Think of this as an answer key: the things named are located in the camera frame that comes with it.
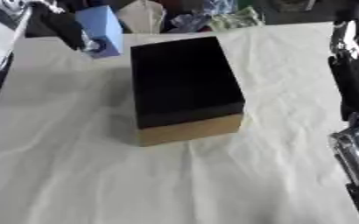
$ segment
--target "white tablecloth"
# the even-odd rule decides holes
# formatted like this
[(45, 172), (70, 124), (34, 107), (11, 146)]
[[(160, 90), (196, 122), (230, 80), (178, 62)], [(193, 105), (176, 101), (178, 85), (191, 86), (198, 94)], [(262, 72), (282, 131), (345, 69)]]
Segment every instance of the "white tablecloth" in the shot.
[(0, 224), (359, 223), (328, 147), (344, 126), (331, 30), (217, 33), (247, 122), (149, 148), (135, 143), (130, 46), (214, 34), (125, 35), (125, 54), (100, 60), (21, 40), (0, 96)]

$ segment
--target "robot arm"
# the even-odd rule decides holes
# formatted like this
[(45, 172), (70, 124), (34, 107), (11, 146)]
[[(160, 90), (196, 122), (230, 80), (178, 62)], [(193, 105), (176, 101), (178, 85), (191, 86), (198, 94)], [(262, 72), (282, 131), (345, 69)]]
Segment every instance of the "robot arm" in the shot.
[(25, 34), (32, 11), (46, 9), (42, 22), (52, 29), (70, 48), (84, 53), (97, 53), (104, 44), (89, 38), (74, 17), (55, 0), (0, 0), (0, 89), (13, 60), (13, 47)]
[(331, 52), (328, 62), (341, 92), (341, 116), (348, 122), (348, 128), (331, 135), (331, 144), (359, 211), (359, 4), (337, 14)]

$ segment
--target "black box lid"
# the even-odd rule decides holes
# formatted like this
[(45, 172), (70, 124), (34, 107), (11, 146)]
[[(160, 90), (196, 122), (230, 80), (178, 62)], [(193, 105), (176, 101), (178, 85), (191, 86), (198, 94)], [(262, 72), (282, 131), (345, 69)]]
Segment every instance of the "black box lid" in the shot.
[(243, 112), (243, 94), (217, 38), (131, 48), (140, 129)]

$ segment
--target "cube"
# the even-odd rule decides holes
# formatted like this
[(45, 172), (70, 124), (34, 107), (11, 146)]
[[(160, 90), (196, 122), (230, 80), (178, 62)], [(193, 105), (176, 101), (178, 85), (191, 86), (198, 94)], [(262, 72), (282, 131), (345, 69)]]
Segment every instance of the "cube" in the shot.
[(123, 52), (123, 28), (108, 5), (79, 10), (75, 16), (91, 39), (105, 45), (101, 52), (89, 52), (92, 58), (118, 56)]

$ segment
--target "box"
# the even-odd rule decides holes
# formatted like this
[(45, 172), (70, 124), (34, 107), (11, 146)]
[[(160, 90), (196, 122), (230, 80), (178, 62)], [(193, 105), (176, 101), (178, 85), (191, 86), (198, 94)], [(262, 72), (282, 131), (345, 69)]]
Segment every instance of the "box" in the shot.
[(132, 47), (141, 145), (236, 132), (244, 98), (217, 38)]

